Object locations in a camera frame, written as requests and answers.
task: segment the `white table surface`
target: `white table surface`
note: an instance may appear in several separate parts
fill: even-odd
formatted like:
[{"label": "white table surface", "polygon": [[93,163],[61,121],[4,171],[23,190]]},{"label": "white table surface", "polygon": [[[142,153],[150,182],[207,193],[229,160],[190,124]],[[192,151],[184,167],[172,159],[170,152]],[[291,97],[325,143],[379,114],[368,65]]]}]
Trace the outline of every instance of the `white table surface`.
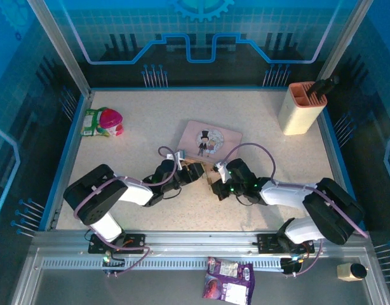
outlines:
[{"label": "white table surface", "polygon": [[[102,163],[119,175],[143,179],[162,162],[157,148],[175,150],[189,120],[241,132],[242,142],[265,146],[276,160],[278,180],[302,183],[332,177],[317,123],[305,135],[285,136],[279,129],[277,114],[284,96],[285,91],[98,91],[92,108],[119,111],[124,134],[83,138],[69,184]],[[264,151],[242,147],[238,157],[256,176],[270,176],[272,165]],[[65,201],[57,229],[86,229],[72,212]],[[206,178],[151,208],[120,201],[111,214],[124,229],[157,231],[277,230],[290,217],[304,216],[294,208],[244,207],[235,197],[219,201]]]}]

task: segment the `candy package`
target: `candy package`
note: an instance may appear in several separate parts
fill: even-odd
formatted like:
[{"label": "candy package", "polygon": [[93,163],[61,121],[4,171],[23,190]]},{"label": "candy package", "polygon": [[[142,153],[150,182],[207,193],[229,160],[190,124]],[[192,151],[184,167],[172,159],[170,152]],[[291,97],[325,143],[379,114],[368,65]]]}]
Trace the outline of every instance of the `candy package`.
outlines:
[{"label": "candy package", "polygon": [[208,258],[203,297],[250,305],[255,278],[253,264],[239,264],[225,259]]}]

